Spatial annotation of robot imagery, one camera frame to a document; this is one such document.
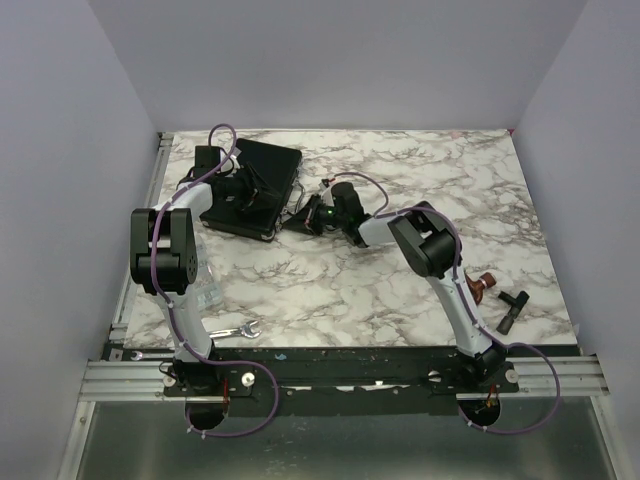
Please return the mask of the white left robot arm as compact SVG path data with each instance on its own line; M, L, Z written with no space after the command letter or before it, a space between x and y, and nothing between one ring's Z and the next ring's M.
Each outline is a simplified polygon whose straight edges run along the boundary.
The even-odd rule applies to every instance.
M193 221L217 203L249 223L276 221L293 188L296 167L290 174L276 167L276 177L286 185L266 180L248 161L231 173L221 174L234 156L226 154L203 174L179 184L161 206L139 208L131 214L130 273L134 283L154 296L165 309L174 337L174 359L191 364L187 382L201 395L214 393L222 380L218 366L241 365L241 360L215 357L214 342L204 330L192 289L198 272Z

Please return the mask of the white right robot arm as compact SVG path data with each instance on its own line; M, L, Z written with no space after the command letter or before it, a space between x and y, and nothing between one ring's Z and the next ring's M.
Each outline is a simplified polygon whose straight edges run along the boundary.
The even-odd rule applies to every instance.
M364 210L349 182L330 188L327 203L318 194L283 228L312 236L342 232L359 248L394 243L411 270L426 279L439 299L454 332L458 375L469 390L480 392L496 380L506 349L487 331L462 265L462 242L452 222L423 201L395 213L372 215Z

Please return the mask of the black poker set case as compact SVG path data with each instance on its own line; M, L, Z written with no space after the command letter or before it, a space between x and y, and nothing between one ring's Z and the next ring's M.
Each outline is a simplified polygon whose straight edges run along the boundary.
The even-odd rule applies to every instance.
M201 214L206 227L270 242L279 229L302 163L302 152L240 138L236 159L207 182L213 206Z

